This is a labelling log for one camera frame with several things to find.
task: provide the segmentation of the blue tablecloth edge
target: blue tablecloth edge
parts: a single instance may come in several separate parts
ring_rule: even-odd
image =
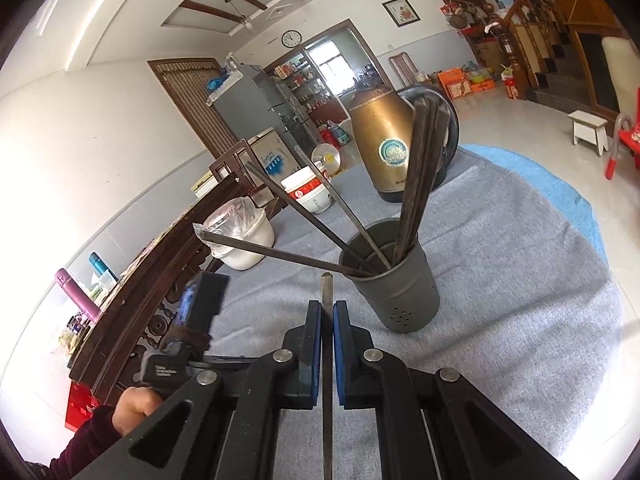
[[[493,146],[462,144],[462,148],[513,171],[546,197],[571,224],[591,243],[609,265],[598,221],[591,204],[570,184],[556,177],[538,163],[519,153]]]

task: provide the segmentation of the metal cup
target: metal cup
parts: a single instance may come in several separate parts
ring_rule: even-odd
[[[399,222],[398,218],[391,218],[367,227],[367,232],[389,261],[392,260]],[[348,245],[374,268],[382,266],[361,234],[351,238]],[[344,251],[340,253],[338,262],[352,269],[361,269],[356,259]],[[348,278],[380,321],[392,332],[420,330],[433,319],[440,307],[440,295],[433,274],[417,239],[406,258],[393,269],[372,278]]]

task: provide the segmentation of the gray refrigerator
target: gray refrigerator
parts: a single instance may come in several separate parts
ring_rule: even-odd
[[[242,78],[213,101],[213,106],[238,139],[250,139],[274,128],[301,166],[294,147],[311,156],[324,142],[318,129],[284,83],[274,81],[260,66],[241,65]]]

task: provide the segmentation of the gold kettle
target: gold kettle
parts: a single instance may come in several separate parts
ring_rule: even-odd
[[[447,95],[429,84],[415,84],[396,92],[388,86],[363,81],[357,84],[351,100],[349,114],[353,137],[373,187],[386,202],[402,202],[414,122],[414,112],[407,101],[412,102],[424,94],[440,97],[447,104],[451,116],[447,142],[442,149],[442,167],[433,185],[435,188],[447,176],[447,167],[460,138],[458,115]]]

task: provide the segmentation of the kettle label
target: kettle label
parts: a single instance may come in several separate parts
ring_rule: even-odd
[[[380,144],[378,153],[385,164],[402,166],[407,160],[409,150],[402,140],[387,139]]]

